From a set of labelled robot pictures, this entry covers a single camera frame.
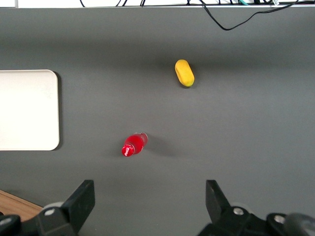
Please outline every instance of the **gray surface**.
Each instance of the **gray surface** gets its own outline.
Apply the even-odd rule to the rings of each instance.
[[[226,26],[256,10],[212,9]],[[58,72],[62,128],[56,151],[0,152],[0,189],[46,205],[94,179],[82,236],[196,235],[206,179],[259,217],[314,216],[314,20],[296,7],[224,32],[201,8],[0,9],[0,69]],[[137,131],[146,148],[123,158]]]

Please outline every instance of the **cable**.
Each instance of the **cable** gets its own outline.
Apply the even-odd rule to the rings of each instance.
[[[315,4],[315,0],[314,1],[300,1],[300,2],[297,2],[296,4]]]
[[[85,6],[83,5],[83,2],[82,2],[82,0],[80,0],[80,3],[81,3],[81,5],[82,5],[83,7],[85,7]]]
[[[264,1],[264,5],[272,3],[272,0],[269,0],[269,1],[263,0],[263,1]]]
[[[244,2],[243,0],[239,0],[241,2],[241,4],[248,6],[248,4],[246,2]]]
[[[117,3],[117,5],[116,6],[118,6],[119,4],[120,4],[120,2],[121,2],[122,0],[119,0],[119,2]]]
[[[203,1],[203,0],[199,0],[199,1],[202,3],[202,7],[206,10],[206,12],[207,12],[208,15],[211,17],[211,19],[212,19],[222,30],[229,31],[229,30],[233,30],[233,29],[235,29],[236,27],[239,27],[239,26],[241,26],[242,24],[246,23],[247,21],[249,21],[252,17],[254,17],[254,16],[257,15],[257,14],[267,14],[267,13],[271,13],[271,12],[283,10],[283,9],[286,9],[286,8],[288,8],[288,7],[293,6],[293,5],[296,4],[299,0],[296,0],[294,3],[291,3],[291,4],[286,5],[286,6],[283,6],[283,7],[279,7],[279,8],[275,8],[275,9],[267,10],[267,11],[258,11],[258,12],[255,12],[255,13],[252,14],[252,16],[250,16],[247,20],[243,21],[242,23],[239,23],[239,24],[236,25],[236,26],[233,26],[232,28],[225,28],[225,27],[223,27],[223,26],[214,18],[214,16],[211,14],[211,12],[208,10],[207,5],[204,3],[204,1]]]

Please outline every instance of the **red plastic bottle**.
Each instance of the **red plastic bottle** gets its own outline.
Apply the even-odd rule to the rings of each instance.
[[[148,136],[145,133],[134,133],[125,140],[122,148],[122,154],[124,156],[138,154],[142,151],[147,142]]]

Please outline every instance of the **yellow toy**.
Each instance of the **yellow toy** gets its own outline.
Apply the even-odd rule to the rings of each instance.
[[[175,71],[178,76],[179,82],[186,87],[192,86],[195,77],[186,60],[178,60],[175,64]]]

